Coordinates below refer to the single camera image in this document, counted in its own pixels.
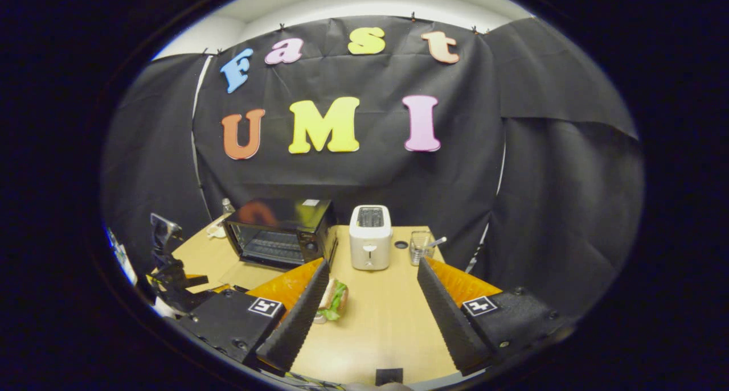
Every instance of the foam letter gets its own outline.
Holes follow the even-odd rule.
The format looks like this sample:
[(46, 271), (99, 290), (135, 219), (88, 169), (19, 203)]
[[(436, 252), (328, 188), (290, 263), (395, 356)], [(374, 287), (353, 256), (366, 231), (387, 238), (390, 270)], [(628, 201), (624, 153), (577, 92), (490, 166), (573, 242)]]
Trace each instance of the foam letter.
[(248, 129), (248, 144), (240, 146), (237, 144), (237, 123), (243, 117), (240, 114), (229, 114), (221, 121), (223, 124), (223, 148), (226, 154), (233, 159), (248, 159), (258, 152), (261, 145), (261, 118), (266, 112), (263, 109), (252, 109), (245, 114), (245, 119), (250, 122)]
[(274, 51), (271, 51), (266, 55), (266, 64), (275, 65), (279, 62), (285, 62), (289, 64), (301, 58), (301, 47), (304, 41), (300, 38), (289, 38), (278, 43), (273, 44)]
[(246, 48), (242, 53), (237, 54), (234, 59), (230, 60), (230, 62), (223, 65), (220, 69), (222, 73), (226, 74), (226, 79), (228, 81), (228, 93), (232, 93), (232, 91), (237, 90), (237, 88), (248, 79), (247, 74), (241, 74), (240, 72), (248, 71), (250, 64), (248, 64), (248, 60), (245, 59), (245, 57), (252, 55), (253, 50)]
[(289, 145), (290, 153), (307, 153), (312, 147), (306, 141), (306, 134), (317, 151), (331, 133), (331, 141), (326, 145), (331, 152), (354, 152), (359, 142), (354, 139), (354, 109), (359, 100), (351, 96), (336, 98), (326, 115), (321, 114), (312, 101), (294, 102), (290, 110), (294, 113), (294, 142)]
[(357, 28), (349, 35), (351, 43), (347, 44), (353, 54), (376, 54), (385, 49), (385, 31), (382, 28)]
[(446, 62), (447, 64), (455, 64), (458, 62), (458, 54), (448, 52), (448, 46), (455, 46), (456, 41), (453, 38), (445, 36), (443, 31), (426, 32), (420, 38), (427, 39), (430, 55), (433, 58), (440, 62)]
[(433, 106), (438, 105), (434, 96), (409, 95), (403, 103), (411, 114), (411, 137), (406, 141), (406, 149), (412, 152), (435, 152), (440, 149), (440, 141), (433, 134)]

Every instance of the black backdrop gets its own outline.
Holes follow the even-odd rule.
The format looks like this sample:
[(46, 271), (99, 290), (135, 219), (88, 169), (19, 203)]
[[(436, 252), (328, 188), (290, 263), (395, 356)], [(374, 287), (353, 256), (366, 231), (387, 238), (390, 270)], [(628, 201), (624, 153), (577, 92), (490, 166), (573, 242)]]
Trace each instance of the black backdrop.
[[(349, 53), (349, 33), (363, 26), (385, 30), (381, 53)], [(457, 63), (430, 55), (421, 38), (430, 31), (456, 40)], [(303, 40), (301, 59), (266, 64), (271, 46), (289, 38)], [(246, 48), (253, 49), (247, 81), (227, 93), (221, 67)], [(189, 237), (210, 221), (208, 211), (222, 214), (224, 197), (236, 207), (257, 197), (333, 199), (343, 224), (358, 204), (384, 204), (394, 225), (429, 225), (448, 236), (441, 249), (459, 269), (490, 222), (473, 273), (499, 287), (529, 287), (566, 314), (584, 313), (630, 251), (643, 198), (635, 126), (599, 68), (544, 21), (518, 20), (487, 35), (384, 16), (271, 31), (210, 57), (193, 116), (205, 58), (152, 62), (109, 132), (104, 214), (138, 273), (153, 268), (149, 212), (179, 223)], [(408, 95), (439, 100), (440, 150), (404, 149)], [(324, 114), (342, 96), (360, 100), (359, 150), (289, 153), (289, 106), (312, 100)], [(229, 158), (221, 119), (257, 108), (265, 109), (258, 151)], [(239, 144), (247, 143), (243, 120)]]
[[(518, 1), (567, 31), (616, 82), (643, 137), (648, 193), (634, 256), (608, 295), (561, 347), (494, 387), (726, 385), (726, 339), (718, 335), (726, 188), (715, 175), (726, 155), (724, 77), (714, 61), (722, 56), (722, 0)], [(0, 370), (10, 388), (250, 387), (200, 369), (167, 348), (142, 308), (120, 307), (133, 293), (109, 255), (93, 198), (117, 91), (174, 31), (146, 41), (136, 63), (128, 57), (196, 2), (8, 1), (3, 66), (15, 85), (3, 100), (17, 113), (4, 131), (14, 174), (3, 186), (5, 231), (24, 239), (20, 248), (6, 240), (0, 257), (10, 306)], [(172, 25), (179, 31), (205, 11)]]

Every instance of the toaster oven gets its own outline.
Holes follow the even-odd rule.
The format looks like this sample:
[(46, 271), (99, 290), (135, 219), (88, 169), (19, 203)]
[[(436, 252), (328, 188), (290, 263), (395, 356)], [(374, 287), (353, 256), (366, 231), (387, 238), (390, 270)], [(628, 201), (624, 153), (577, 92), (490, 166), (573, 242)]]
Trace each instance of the toaster oven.
[(242, 261), (279, 269), (321, 257), (331, 262), (337, 241), (329, 231), (335, 224), (331, 201), (317, 199), (253, 199), (223, 220)]

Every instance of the glass cup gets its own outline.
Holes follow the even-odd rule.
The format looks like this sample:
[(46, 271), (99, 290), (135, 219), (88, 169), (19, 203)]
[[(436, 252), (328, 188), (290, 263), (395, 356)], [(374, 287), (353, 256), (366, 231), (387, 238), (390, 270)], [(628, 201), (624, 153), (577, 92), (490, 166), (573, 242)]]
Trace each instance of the glass cup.
[(432, 243), (434, 240), (435, 238), (433, 237), (433, 233), (430, 233), (429, 231), (414, 231), (411, 233), (411, 245), (409, 246), (409, 251), (411, 252), (412, 266), (420, 264), (420, 259), (424, 256), (429, 258), (433, 257), (435, 247), (430, 246), (430, 248), (428, 248), (427, 244)]

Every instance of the sandwich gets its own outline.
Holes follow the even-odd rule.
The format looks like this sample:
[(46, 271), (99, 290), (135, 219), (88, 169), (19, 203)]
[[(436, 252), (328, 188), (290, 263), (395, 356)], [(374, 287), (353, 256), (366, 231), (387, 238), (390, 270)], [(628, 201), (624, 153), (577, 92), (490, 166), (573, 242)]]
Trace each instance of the sandwich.
[(317, 315), (314, 322), (323, 324), (327, 321), (335, 321), (344, 313), (344, 306), (349, 297), (349, 288), (343, 282), (330, 278), (329, 284), (321, 297), (320, 305), (318, 305)]

